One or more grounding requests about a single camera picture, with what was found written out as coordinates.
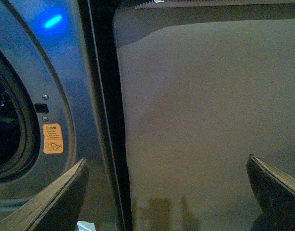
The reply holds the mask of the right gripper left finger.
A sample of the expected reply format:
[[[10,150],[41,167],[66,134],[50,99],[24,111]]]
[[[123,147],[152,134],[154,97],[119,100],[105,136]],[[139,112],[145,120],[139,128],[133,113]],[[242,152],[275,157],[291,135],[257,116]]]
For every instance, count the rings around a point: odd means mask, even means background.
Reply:
[[[85,158],[0,221],[0,231],[74,231],[84,204],[89,168]]]

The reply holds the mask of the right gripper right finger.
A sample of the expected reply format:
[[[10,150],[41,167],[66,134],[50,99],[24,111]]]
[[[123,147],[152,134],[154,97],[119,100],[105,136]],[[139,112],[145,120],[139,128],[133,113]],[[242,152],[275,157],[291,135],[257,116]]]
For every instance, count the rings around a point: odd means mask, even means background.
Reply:
[[[246,170],[262,214],[252,231],[295,231],[295,178],[251,154]]]

